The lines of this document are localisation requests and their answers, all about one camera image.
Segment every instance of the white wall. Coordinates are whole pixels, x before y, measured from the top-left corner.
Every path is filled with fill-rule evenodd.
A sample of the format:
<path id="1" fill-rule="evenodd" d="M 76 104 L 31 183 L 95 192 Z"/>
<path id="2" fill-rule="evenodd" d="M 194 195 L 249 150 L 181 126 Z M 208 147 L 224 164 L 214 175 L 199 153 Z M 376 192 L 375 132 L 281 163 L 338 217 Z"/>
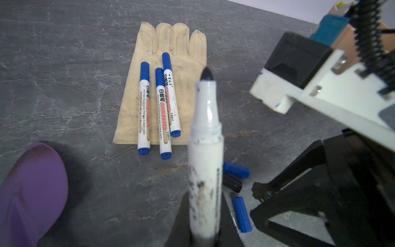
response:
<path id="1" fill-rule="evenodd" d="M 320 23 L 322 17 L 340 0 L 228 0 L 258 9 L 293 17 L 311 23 Z M 381 20 L 395 28 L 395 0 L 390 0 L 382 9 Z"/>

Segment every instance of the whiteboard marker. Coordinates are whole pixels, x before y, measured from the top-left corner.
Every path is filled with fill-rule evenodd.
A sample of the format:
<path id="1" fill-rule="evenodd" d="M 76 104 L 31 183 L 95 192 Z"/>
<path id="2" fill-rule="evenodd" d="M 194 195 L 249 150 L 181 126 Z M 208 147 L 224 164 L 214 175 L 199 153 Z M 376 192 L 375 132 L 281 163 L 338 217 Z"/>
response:
<path id="1" fill-rule="evenodd" d="M 208 68 L 196 83 L 194 119 L 188 139 L 189 222 L 196 246 L 214 246 L 220 225 L 224 136 L 216 81 Z"/>
<path id="2" fill-rule="evenodd" d="M 171 70 L 170 55 L 162 54 L 163 76 L 166 87 L 167 111 L 169 113 L 169 124 L 171 136 L 173 138 L 181 136 L 180 117 L 178 115 L 177 100 L 175 98 L 173 71 Z"/>
<path id="3" fill-rule="evenodd" d="M 139 155 L 148 155 L 150 151 L 149 131 L 149 63 L 142 62 L 140 67 L 139 93 L 139 133 L 137 149 Z"/>
<path id="4" fill-rule="evenodd" d="M 158 101 L 158 123 L 159 123 L 159 150 L 162 160 L 171 158 L 170 128 L 167 116 L 167 104 L 165 83 L 163 80 L 163 69 L 155 70 L 156 76 L 156 98 Z"/>

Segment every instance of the glove finger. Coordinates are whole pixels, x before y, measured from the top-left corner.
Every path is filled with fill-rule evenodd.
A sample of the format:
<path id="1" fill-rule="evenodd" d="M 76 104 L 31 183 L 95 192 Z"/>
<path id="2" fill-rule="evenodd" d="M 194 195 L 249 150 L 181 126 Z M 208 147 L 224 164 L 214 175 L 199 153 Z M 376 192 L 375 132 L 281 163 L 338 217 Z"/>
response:
<path id="1" fill-rule="evenodd" d="M 200 62 L 204 66 L 207 64 L 207 40 L 206 35 L 195 30 L 190 39 L 190 57 Z"/>
<path id="2" fill-rule="evenodd" d="M 156 27 L 156 36 L 158 37 L 158 54 L 170 53 L 172 44 L 171 25 L 168 23 L 159 23 Z"/>
<path id="3" fill-rule="evenodd" d="M 143 21 L 137 34 L 135 51 L 156 53 L 157 46 L 155 28 L 148 22 Z"/>
<path id="4" fill-rule="evenodd" d="M 173 54 L 179 57 L 189 55 L 189 28 L 184 23 L 173 26 Z"/>

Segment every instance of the white marker body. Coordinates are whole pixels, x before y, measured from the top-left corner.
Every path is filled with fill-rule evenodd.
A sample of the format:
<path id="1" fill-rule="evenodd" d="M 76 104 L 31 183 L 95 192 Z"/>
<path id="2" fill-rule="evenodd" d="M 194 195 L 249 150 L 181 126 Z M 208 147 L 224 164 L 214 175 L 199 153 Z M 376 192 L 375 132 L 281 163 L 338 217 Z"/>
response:
<path id="1" fill-rule="evenodd" d="M 198 245 L 214 246 L 219 232 L 224 136 L 218 118 L 216 82 L 196 83 L 194 119 L 188 139 L 189 221 Z"/>
<path id="2" fill-rule="evenodd" d="M 137 149 L 150 148 L 150 125 L 149 125 L 149 81 L 140 81 L 139 93 L 139 132 Z"/>
<path id="3" fill-rule="evenodd" d="M 171 153 L 170 128 L 164 86 L 156 87 L 156 98 L 158 101 L 159 150 L 161 154 L 167 152 Z"/>
<path id="4" fill-rule="evenodd" d="M 163 71 L 166 86 L 167 111 L 169 113 L 170 132 L 181 131 L 180 118 L 178 115 L 177 100 L 175 98 L 173 72 L 169 69 Z"/>

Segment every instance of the purple object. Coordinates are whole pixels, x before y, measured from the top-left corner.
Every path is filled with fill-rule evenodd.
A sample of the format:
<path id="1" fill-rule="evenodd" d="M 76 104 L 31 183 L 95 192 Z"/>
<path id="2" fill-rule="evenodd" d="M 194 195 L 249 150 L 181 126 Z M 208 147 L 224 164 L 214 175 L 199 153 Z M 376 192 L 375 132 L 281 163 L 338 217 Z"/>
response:
<path id="1" fill-rule="evenodd" d="M 64 164 L 50 146 L 35 142 L 0 187 L 0 241 L 9 247 L 36 246 L 66 204 Z"/>

